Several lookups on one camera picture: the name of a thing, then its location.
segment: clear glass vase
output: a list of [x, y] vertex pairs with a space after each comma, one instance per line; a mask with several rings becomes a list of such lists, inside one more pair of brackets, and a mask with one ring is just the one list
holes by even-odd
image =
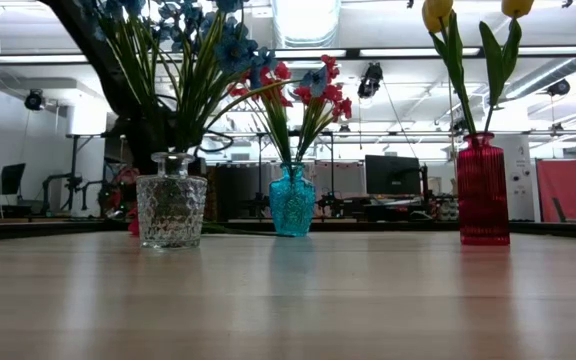
[[282, 164], [283, 178], [270, 184], [270, 211], [280, 235], [306, 236], [315, 211], [315, 186], [303, 177], [304, 164]]
[[195, 248], [204, 219], [207, 181], [188, 176], [194, 157], [155, 153], [157, 175], [137, 178], [139, 238], [144, 248]]
[[509, 245], [504, 151], [491, 133], [465, 136], [457, 158], [459, 231], [464, 245]]

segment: table surface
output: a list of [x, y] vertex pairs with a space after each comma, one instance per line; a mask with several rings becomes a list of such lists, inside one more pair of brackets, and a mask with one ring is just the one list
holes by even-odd
[[576, 239], [0, 241], [0, 359], [576, 360]]

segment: wooden table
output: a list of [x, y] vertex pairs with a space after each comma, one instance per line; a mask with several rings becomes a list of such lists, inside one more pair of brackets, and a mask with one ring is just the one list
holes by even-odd
[[576, 239], [0, 241], [0, 359], [576, 360]]

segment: flower bouquet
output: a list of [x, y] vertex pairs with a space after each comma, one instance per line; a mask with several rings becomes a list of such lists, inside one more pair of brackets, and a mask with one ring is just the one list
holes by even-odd
[[[488, 71], [488, 117], [484, 131], [477, 132], [464, 84], [463, 44], [459, 36], [457, 14], [452, 0], [426, 0], [422, 7], [424, 24], [437, 53], [448, 69], [448, 75], [461, 101], [468, 135], [465, 150], [457, 157], [459, 222], [461, 242], [465, 245], [508, 245], [508, 205], [503, 150], [490, 144], [494, 135], [488, 132], [495, 106], [502, 95], [519, 54], [521, 27], [518, 18], [528, 14], [533, 0], [503, 0], [502, 12], [511, 18], [508, 39], [500, 46], [490, 27], [479, 23], [479, 31]], [[440, 40], [435, 34], [441, 33]]]
[[[112, 49], [135, 99], [140, 137], [153, 150], [157, 175], [137, 180], [142, 246], [154, 248], [199, 245], [207, 182], [188, 176], [203, 136], [228, 110], [246, 98], [273, 87], [250, 91], [219, 109], [234, 83], [263, 62], [257, 42], [248, 39], [243, 22], [234, 17], [247, 0], [217, 0], [215, 12], [204, 14], [196, 0], [75, 0]], [[170, 43], [170, 51], [162, 46]], [[164, 72], [169, 93], [157, 86]]]
[[[342, 85], [333, 84], [339, 74], [336, 60], [323, 56], [322, 61], [324, 66], [316, 72], [308, 72], [294, 91], [304, 107], [294, 158], [286, 114], [286, 107], [292, 107], [293, 103], [283, 95], [283, 85], [252, 97], [282, 161], [283, 178], [270, 184], [270, 210], [275, 229], [280, 235], [305, 236], [308, 233], [314, 213], [315, 187], [303, 177], [304, 164], [301, 161], [326, 126], [338, 121], [341, 116], [348, 119], [352, 116], [352, 103], [348, 98], [343, 99]], [[247, 93], [259, 86], [281, 84], [291, 76], [283, 63], [275, 61], [264, 63], [258, 73], [251, 74], [250, 86], [237, 86], [233, 91]]]

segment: computer monitor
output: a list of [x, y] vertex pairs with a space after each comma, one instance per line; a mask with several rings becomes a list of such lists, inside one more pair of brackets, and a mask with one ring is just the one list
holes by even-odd
[[421, 194], [419, 159], [398, 156], [366, 155], [366, 191], [368, 194]]
[[0, 195], [15, 195], [21, 186], [26, 164], [8, 165], [1, 169]]

